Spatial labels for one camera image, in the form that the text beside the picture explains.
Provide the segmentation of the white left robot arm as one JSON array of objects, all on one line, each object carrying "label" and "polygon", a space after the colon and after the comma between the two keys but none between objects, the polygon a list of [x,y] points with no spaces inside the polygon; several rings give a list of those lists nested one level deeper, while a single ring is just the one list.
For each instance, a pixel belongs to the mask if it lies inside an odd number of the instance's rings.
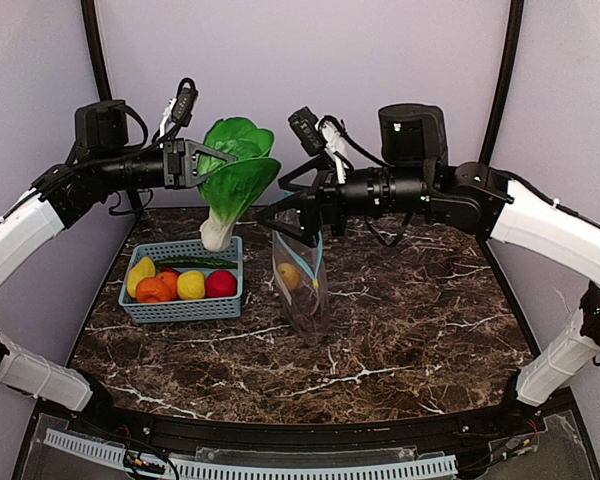
[{"label": "white left robot arm", "polygon": [[[95,204],[131,188],[189,189],[203,184],[198,159],[225,163],[235,157],[176,138],[191,118],[188,100],[172,100],[164,121],[174,123],[151,145],[129,142],[128,118],[137,114],[122,100],[87,105],[75,113],[75,143],[68,160],[34,181],[0,217],[0,287],[41,246],[69,229]],[[106,389],[90,376],[17,345],[0,332],[0,384],[73,412],[106,408]]]}]

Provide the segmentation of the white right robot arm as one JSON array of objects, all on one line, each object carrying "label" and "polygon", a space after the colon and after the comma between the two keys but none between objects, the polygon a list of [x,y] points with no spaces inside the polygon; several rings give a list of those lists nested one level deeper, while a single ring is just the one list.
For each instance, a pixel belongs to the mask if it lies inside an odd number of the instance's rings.
[{"label": "white right robot arm", "polygon": [[369,168],[344,171],[337,141],[342,127],[324,132],[308,109],[289,118],[314,171],[308,185],[295,173],[281,178],[284,199],[258,220],[308,246],[323,226],[342,234],[350,217],[389,213],[422,216],[479,239],[493,239],[535,252],[585,276],[589,286],[565,329],[512,380],[505,404],[511,409],[542,405],[588,361],[600,354],[600,224],[541,193],[522,177],[481,162],[452,166],[440,108],[394,104],[378,112],[381,153]]}]

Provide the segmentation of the clear zip top bag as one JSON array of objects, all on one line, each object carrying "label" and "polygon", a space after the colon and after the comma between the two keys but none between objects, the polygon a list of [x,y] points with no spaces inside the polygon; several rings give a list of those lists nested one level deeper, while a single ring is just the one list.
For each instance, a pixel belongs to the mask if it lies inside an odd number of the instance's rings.
[{"label": "clear zip top bag", "polygon": [[[293,264],[301,275],[294,291],[286,288],[277,273],[277,266],[283,262]],[[327,335],[331,320],[322,233],[317,246],[308,247],[273,231],[272,268],[285,318],[306,345],[318,345]]]}]

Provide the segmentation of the white garlic bulb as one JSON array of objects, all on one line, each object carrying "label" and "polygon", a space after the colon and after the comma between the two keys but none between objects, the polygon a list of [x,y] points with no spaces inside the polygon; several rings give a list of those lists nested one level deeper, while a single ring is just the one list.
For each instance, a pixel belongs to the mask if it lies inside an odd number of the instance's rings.
[{"label": "white garlic bulb", "polygon": [[209,205],[209,216],[201,224],[204,248],[211,252],[226,249],[240,216],[276,179],[281,163],[271,157],[275,137],[245,117],[220,119],[206,133],[204,145],[231,155],[226,162],[200,155],[198,173],[210,177],[198,186]]}]

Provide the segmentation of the yellow mango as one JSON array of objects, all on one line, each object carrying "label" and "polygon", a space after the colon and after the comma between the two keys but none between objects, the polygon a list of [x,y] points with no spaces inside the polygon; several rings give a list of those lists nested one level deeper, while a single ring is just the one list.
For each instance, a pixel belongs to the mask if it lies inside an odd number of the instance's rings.
[{"label": "yellow mango", "polygon": [[291,263],[280,263],[277,266],[277,273],[289,291],[296,290],[301,283],[301,275],[297,268]]}]

